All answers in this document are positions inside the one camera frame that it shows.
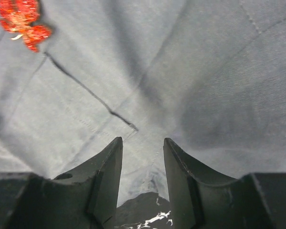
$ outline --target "screw hole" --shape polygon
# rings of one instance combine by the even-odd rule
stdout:
[[[60,174],[58,177],[56,177],[56,180],[64,180],[64,179],[69,179],[72,177],[71,173],[63,173]]]

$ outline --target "gray cloth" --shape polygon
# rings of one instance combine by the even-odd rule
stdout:
[[[286,171],[286,0],[42,0],[0,27],[0,171],[53,178],[124,140],[118,205],[168,199],[163,139],[233,177]]]

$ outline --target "pocket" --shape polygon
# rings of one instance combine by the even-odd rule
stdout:
[[[55,177],[96,155],[115,137],[125,140],[134,133],[47,58],[1,131],[0,144],[35,173]],[[81,155],[87,144],[93,147]]]

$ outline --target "red glittery ornament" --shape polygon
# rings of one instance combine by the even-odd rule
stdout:
[[[25,45],[38,52],[37,44],[51,35],[45,25],[31,26],[40,14],[37,0],[0,0],[0,24],[8,32],[18,32],[12,40],[23,37]]]

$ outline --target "red object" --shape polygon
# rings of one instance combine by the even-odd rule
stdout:
[[[38,52],[36,45],[52,33],[45,25],[31,26],[40,16],[37,0],[0,0],[0,16],[0,24],[6,31],[19,33],[12,40],[23,37],[33,52]]]

